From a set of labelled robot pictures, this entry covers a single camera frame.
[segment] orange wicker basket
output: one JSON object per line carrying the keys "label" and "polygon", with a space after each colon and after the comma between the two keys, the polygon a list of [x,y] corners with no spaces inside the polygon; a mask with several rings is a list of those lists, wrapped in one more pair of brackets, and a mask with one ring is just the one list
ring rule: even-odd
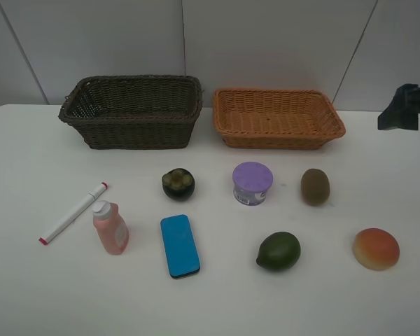
{"label": "orange wicker basket", "polygon": [[217,90],[213,124],[239,148],[314,150],[345,134],[330,100],[314,90]]}

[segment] purple lid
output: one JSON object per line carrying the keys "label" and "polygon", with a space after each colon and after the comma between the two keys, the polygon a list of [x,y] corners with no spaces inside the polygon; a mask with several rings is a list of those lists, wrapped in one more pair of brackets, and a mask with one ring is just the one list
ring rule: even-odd
{"label": "purple lid", "polygon": [[272,186],[272,172],[258,162],[244,162],[233,171],[233,183],[249,193],[263,193]]}

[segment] white wall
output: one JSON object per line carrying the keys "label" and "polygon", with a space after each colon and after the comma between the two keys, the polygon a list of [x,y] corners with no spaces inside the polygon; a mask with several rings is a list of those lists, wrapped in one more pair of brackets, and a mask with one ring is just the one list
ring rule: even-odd
{"label": "white wall", "polygon": [[405,83],[420,84],[420,0],[380,0],[335,106],[383,111]]}
{"label": "white wall", "polygon": [[0,105],[44,103],[41,91],[0,13]]}
{"label": "white wall", "polygon": [[181,0],[1,0],[51,104],[82,78],[185,74]]}
{"label": "white wall", "polygon": [[187,74],[220,87],[317,89],[331,99],[375,0],[183,0]]}

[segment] purple-lidded jar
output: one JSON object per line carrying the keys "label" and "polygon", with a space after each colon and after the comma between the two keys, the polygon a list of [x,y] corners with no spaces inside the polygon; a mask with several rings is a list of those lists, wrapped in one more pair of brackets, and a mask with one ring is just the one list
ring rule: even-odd
{"label": "purple-lidded jar", "polygon": [[258,205],[265,200],[273,180],[272,172],[265,165],[241,163],[233,171],[233,195],[242,204]]}

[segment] white marker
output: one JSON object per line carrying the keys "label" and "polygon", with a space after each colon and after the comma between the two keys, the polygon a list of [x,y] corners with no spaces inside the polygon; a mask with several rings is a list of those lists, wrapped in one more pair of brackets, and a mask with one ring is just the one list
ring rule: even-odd
{"label": "white marker", "polygon": [[79,215],[82,214],[95,200],[107,189],[107,184],[102,182],[92,192],[89,192],[84,199],[82,199],[74,208],[72,208],[68,214],[63,217],[57,224],[49,231],[47,231],[39,241],[47,245],[53,238],[63,231],[67,226],[71,224]]}

